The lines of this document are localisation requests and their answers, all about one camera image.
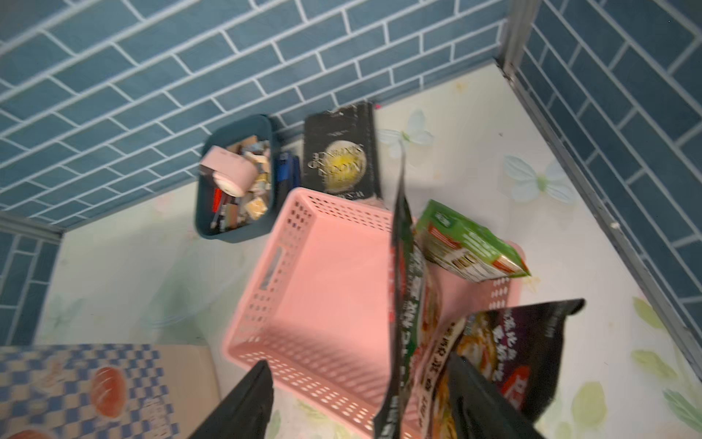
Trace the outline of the green small condiment packet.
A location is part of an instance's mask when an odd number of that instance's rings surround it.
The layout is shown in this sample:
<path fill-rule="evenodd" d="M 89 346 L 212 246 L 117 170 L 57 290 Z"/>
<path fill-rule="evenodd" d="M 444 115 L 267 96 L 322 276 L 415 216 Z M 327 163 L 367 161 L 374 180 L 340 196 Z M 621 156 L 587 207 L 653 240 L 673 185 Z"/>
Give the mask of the green small condiment packet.
<path fill-rule="evenodd" d="M 530 276 L 515 247 L 436 200 L 422 212 L 415 234 L 429 262 L 464 280 L 481 283 Z"/>

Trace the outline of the pink tape roll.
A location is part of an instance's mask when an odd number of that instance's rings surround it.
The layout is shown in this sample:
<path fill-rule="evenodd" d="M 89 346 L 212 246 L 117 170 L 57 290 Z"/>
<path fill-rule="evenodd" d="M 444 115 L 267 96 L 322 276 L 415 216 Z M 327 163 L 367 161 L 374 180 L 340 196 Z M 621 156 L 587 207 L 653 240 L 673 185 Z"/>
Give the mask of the pink tape roll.
<path fill-rule="evenodd" d="M 244 197 L 259 176 L 257 166 L 242 155 L 212 146 L 199 162 L 200 173 L 224 193 Z"/>

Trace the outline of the purple black condiment packet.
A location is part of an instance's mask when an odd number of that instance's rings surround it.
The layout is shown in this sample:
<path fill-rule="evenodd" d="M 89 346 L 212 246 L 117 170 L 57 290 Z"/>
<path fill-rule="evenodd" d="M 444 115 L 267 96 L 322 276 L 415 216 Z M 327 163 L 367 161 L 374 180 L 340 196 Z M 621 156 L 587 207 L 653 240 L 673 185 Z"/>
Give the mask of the purple black condiment packet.
<path fill-rule="evenodd" d="M 424 438 L 458 438 L 447 365 L 468 360 L 533 426 L 557 392 L 567 319 L 585 307 L 571 299 L 481 311 L 451 323 L 433 346 L 418 385 Z"/>

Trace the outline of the pink plastic basket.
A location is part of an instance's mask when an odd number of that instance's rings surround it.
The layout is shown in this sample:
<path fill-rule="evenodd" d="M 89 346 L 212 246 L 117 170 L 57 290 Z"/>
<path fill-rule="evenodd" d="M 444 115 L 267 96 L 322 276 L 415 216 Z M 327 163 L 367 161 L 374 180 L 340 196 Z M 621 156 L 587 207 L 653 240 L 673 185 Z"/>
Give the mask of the pink plastic basket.
<path fill-rule="evenodd" d="M 226 357 L 267 360 L 276 386 L 373 437 L 389 383 L 393 214 L 296 188 L 283 204 L 224 339 Z M 441 330 L 473 312 L 518 305 L 521 283 L 471 283 L 430 264 Z"/>

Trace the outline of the teal storage bin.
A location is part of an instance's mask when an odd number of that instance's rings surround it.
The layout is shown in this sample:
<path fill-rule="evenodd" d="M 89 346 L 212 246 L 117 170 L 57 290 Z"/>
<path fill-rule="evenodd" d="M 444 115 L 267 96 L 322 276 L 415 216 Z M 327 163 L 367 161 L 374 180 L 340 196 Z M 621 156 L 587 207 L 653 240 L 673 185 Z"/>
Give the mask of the teal storage bin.
<path fill-rule="evenodd" d="M 271 120 L 264 115 L 251 115 L 222 126 L 208 138 L 202 148 L 197 181 L 195 229 L 204 239 L 242 243 L 268 234 L 273 228 L 280 210 L 277 206 L 279 196 L 275 188 L 267 204 L 268 210 L 261 219 L 226 232 L 210 227 L 215 219 L 214 209 L 219 206 L 215 201 L 215 190 L 219 188 L 220 180 L 224 182 L 225 188 L 233 188 L 237 195 L 253 188 L 254 165 L 245 158 L 235 157 L 235 154 L 226 148 L 254 135 L 270 144 L 272 162 L 276 162 L 281 154 L 281 146 L 272 131 Z"/>

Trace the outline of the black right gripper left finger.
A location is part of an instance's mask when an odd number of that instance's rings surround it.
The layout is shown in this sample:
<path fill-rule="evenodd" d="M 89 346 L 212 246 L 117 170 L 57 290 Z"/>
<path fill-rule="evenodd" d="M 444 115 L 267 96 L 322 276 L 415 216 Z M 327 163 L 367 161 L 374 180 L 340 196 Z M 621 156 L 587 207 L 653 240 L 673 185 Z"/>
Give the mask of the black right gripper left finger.
<path fill-rule="evenodd" d="M 189 438 L 264 438 L 273 402 L 272 371 L 259 360 Z"/>

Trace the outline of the black moon book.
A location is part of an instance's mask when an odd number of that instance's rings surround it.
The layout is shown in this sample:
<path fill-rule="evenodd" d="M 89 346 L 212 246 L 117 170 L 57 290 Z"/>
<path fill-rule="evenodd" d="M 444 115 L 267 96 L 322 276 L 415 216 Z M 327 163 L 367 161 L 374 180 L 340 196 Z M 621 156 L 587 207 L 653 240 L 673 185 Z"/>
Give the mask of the black moon book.
<path fill-rule="evenodd" d="M 359 102 L 311 115 L 303 126 L 301 184 L 343 199 L 381 199 L 374 107 Z"/>

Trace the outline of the orange red condiment packet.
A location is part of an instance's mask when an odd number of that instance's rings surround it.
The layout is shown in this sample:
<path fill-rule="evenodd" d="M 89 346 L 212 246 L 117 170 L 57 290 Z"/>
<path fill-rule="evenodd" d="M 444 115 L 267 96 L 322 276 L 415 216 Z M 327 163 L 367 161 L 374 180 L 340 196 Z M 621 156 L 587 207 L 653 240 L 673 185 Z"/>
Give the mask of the orange red condiment packet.
<path fill-rule="evenodd" d="M 390 375 L 383 404 L 373 419 L 375 438 L 400 438 L 420 367 L 438 327 L 442 305 L 415 236 L 400 166 L 390 235 Z"/>

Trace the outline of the blue checkered paper bag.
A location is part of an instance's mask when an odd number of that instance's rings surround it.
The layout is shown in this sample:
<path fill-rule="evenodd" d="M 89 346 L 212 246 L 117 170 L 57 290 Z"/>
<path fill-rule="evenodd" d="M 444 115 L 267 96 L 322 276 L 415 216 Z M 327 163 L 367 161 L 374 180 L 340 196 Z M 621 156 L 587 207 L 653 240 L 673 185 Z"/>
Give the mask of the blue checkered paper bag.
<path fill-rule="evenodd" d="M 187 438 L 219 401 L 206 347 L 1 349 L 4 438 Z"/>

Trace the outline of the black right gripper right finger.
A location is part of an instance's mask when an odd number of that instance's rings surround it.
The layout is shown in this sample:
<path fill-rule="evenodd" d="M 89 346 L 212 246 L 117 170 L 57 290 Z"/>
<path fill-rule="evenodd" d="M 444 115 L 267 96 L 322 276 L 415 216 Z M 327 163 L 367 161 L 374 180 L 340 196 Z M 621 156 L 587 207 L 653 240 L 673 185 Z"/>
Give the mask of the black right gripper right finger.
<path fill-rule="evenodd" d="M 519 413 L 468 360 L 451 353 L 447 371 L 458 438 L 542 438 L 532 422 Z"/>

